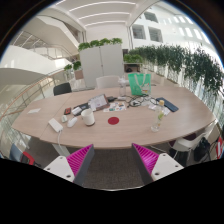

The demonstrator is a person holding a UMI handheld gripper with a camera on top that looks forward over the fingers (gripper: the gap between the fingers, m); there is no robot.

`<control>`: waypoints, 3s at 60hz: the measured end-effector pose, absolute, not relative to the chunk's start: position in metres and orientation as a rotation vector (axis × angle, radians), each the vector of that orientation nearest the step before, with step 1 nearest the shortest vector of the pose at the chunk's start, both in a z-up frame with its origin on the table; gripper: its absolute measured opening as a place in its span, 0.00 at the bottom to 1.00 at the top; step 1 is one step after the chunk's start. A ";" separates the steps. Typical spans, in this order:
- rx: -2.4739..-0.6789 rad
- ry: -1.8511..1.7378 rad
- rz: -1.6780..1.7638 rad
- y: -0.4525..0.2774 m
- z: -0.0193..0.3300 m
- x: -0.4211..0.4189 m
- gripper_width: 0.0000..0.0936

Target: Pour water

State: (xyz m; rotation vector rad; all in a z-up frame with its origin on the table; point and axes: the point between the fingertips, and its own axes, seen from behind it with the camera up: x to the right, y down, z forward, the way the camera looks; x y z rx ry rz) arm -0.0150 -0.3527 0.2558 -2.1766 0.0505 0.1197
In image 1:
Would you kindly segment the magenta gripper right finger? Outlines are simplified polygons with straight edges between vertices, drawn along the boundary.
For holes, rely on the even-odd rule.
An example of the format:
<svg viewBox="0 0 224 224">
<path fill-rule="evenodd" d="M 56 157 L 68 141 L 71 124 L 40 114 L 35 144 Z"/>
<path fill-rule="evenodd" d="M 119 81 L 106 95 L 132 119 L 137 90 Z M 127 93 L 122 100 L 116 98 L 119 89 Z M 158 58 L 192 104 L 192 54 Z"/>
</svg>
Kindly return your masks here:
<svg viewBox="0 0 224 224">
<path fill-rule="evenodd" d="M 183 169 L 167 153 L 157 154 L 135 143 L 132 144 L 132 154 L 145 185 Z"/>
</svg>

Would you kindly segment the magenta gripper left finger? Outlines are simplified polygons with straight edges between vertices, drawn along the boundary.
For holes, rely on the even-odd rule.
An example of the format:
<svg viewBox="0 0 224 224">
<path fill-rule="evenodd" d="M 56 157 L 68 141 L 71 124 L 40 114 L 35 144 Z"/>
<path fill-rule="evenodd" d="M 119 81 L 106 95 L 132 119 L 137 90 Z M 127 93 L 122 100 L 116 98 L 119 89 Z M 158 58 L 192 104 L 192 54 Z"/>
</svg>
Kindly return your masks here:
<svg viewBox="0 0 224 224">
<path fill-rule="evenodd" d="M 82 186 L 94 153 L 94 145 L 90 144 L 67 157 L 58 156 L 44 170 Z"/>
</svg>

